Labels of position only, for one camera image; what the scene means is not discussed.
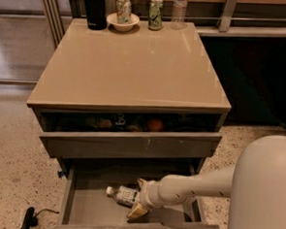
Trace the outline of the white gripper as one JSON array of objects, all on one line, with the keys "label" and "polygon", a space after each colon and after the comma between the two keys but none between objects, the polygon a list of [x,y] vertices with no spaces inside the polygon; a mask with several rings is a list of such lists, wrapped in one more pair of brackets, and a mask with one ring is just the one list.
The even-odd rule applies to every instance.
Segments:
[{"label": "white gripper", "polygon": [[137,179],[137,183],[141,189],[139,203],[133,205],[132,209],[127,213],[127,218],[132,220],[147,214],[148,210],[159,207],[157,182]]}]

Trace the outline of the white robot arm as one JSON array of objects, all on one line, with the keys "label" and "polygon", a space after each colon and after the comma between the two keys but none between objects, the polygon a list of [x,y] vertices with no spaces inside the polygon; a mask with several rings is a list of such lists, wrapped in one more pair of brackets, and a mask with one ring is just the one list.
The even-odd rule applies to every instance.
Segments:
[{"label": "white robot arm", "polygon": [[232,166],[158,181],[139,179],[136,204],[127,214],[136,219],[155,208],[185,203],[190,197],[228,197],[227,229],[286,229],[286,136],[255,140]]}]

